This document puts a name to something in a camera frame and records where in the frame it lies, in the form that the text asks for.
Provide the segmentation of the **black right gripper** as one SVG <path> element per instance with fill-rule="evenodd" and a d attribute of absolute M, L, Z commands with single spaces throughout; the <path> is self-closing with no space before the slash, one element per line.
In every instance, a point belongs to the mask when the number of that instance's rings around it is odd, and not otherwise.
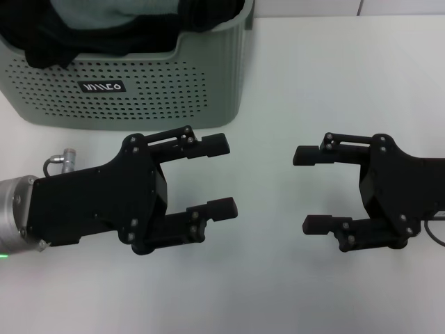
<path fill-rule="evenodd" d="M 402 249 L 421 231 L 422 221 L 444 220 L 444 159 L 403 152 L 387 134 L 353 136 L 328 132 L 322 143 L 299 145 L 294 166 L 360 165 L 359 190 L 368 219 L 308 215 L 306 235 L 327 235 L 341 252 Z"/>

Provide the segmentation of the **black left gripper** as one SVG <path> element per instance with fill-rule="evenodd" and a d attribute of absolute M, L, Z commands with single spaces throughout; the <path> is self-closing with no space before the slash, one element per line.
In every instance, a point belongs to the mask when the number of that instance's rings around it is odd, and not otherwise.
<path fill-rule="evenodd" d="M 34 181 L 28 234 L 51 246 L 66 246 L 116 231 L 134 253 L 152 253 L 155 211 L 166 208 L 166 182 L 152 153 L 154 142 L 166 137 L 132 134 L 107 164 Z"/>

